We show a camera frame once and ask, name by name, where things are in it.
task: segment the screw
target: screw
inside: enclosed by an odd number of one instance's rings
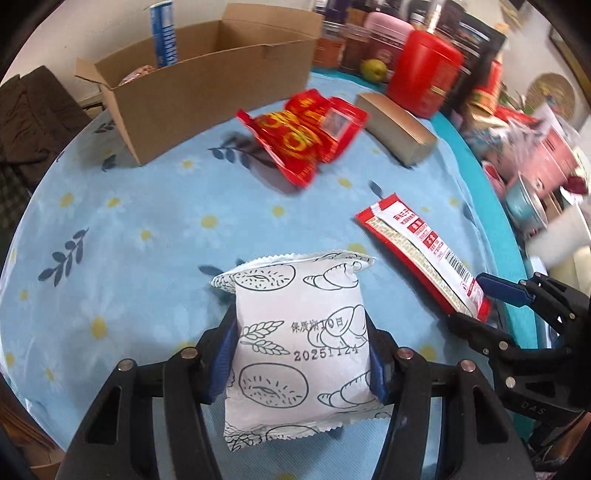
[[[135,362],[131,358],[124,358],[117,364],[117,370],[120,372],[127,372],[131,370],[135,365]]]
[[[399,348],[396,354],[403,360],[410,360],[412,357],[414,357],[414,352],[407,347]]]
[[[462,370],[464,370],[464,372],[473,372],[474,370],[476,370],[476,364],[472,361],[472,360],[462,360],[460,362],[460,367],[462,367]]]
[[[194,346],[188,346],[187,348],[183,348],[181,350],[181,356],[185,360],[191,360],[197,356],[197,349]]]

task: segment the woven round basket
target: woven round basket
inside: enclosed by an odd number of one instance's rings
[[[554,113],[565,120],[574,115],[574,89],[570,82],[558,73],[544,73],[531,84],[525,104],[533,109],[547,102]]]

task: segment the table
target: table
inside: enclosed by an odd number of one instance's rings
[[[315,73],[309,86],[349,101],[367,90]],[[139,168],[104,112],[49,169],[0,280],[1,362],[30,412],[63,448],[119,359],[158,362],[194,345],[231,301],[210,279],[264,255],[348,248],[375,256],[360,283],[376,326],[429,360],[473,358],[489,373],[483,356],[447,332],[418,281],[353,220],[380,196],[397,192],[473,274],[496,272],[488,232],[445,140],[425,162],[405,168],[362,132],[303,191],[262,152],[249,153],[255,146],[233,119]],[[434,400],[434,419],[439,407]],[[228,479],[370,478],[388,428],[386,420],[363,421],[338,434],[230,453],[221,435],[223,399],[204,408],[204,417]],[[439,425],[431,423],[426,472],[437,458]],[[165,452],[159,455],[166,478],[170,463]]]

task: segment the picture frame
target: picture frame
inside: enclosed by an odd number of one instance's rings
[[[573,72],[574,77],[577,79],[577,83],[583,91],[587,103],[589,106],[591,106],[591,81],[585,74],[581,64],[555,28],[550,30],[550,41],[554,44],[555,48],[558,50],[564,61],[569,66],[570,70]]]

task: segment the blue bowl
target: blue bowl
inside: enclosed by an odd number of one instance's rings
[[[522,232],[546,228],[548,219],[531,183],[519,174],[505,195],[505,206],[513,224]]]

